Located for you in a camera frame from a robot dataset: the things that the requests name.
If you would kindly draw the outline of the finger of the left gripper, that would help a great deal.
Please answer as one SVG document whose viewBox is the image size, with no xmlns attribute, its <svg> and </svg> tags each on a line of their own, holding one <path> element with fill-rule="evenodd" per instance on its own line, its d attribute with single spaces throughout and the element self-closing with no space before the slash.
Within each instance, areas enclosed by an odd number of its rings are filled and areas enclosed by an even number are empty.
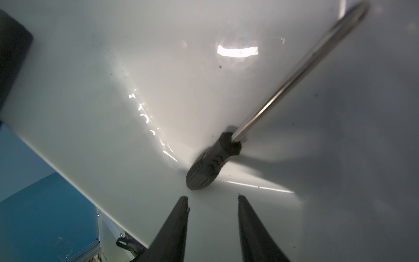
<svg viewBox="0 0 419 262">
<path fill-rule="evenodd" d="M 4 105 L 33 42 L 32 34 L 1 11 L 1 106 Z"/>
</svg>

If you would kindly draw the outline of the white plastic storage box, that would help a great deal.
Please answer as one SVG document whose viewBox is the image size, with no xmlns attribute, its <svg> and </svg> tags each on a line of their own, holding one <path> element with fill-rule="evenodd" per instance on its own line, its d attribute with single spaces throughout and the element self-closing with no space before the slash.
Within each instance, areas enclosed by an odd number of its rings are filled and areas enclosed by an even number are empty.
<svg viewBox="0 0 419 262">
<path fill-rule="evenodd" d="M 369 4 L 202 190 L 193 162 L 355 1 L 2 1 L 34 39 L 1 118 L 145 245 L 186 195 L 188 262 L 242 260 L 239 195 L 293 262 L 416 262 L 419 3 Z"/>
</svg>

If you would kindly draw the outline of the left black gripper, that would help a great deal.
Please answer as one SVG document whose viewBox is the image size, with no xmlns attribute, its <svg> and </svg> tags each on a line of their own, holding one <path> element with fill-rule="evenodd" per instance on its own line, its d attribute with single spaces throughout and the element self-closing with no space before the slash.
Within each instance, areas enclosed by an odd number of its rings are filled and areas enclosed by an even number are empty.
<svg viewBox="0 0 419 262">
<path fill-rule="evenodd" d="M 140 242 L 135 240 L 132 236 L 128 233 L 125 236 L 120 236 L 116 240 L 116 245 L 128 252 L 130 252 L 134 258 L 140 257 L 142 254 L 145 253 L 146 247 L 143 246 Z"/>
</svg>

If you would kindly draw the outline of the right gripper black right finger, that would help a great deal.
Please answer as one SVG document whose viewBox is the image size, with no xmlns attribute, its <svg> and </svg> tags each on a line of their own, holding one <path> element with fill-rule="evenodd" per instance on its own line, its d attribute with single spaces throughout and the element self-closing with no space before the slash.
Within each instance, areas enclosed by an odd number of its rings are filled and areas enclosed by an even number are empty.
<svg viewBox="0 0 419 262">
<path fill-rule="evenodd" d="M 244 262 L 288 262 L 244 195 L 238 197 L 238 219 Z"/>
</svg>

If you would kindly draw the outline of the black ribbed handle screwdriver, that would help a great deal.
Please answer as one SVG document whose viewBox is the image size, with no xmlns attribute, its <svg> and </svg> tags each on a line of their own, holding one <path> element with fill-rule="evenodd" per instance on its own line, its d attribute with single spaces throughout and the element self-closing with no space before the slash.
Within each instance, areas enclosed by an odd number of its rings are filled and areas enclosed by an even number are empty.
<svg viewBox="0 0 419 262">
<path fill-rule="evenodd" d="M 363 21 L 370 7 L 369 1 L 361 1 L 349 8 L 285 77 L 277 90 L 235 132 L 223 132 L 214 145 L 195 160 L 186 175 L 187 187 L 195 191 L 213 183 L 223 166 L 240 154 L 241 140 L 246 133 Z"/>
</svg>

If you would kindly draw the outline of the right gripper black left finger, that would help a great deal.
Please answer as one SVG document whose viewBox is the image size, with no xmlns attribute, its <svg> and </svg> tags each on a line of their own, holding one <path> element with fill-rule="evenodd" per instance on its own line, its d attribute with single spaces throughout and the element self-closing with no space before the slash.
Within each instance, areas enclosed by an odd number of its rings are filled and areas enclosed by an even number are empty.
<svg viewBox="0 0 419 262">
<path fill-rule="evenodd" d="M 135 262 L 184 261 L 189 216 L 188 198 L 182 196 L 172 209 L 150 247 Z"/>
</svg>

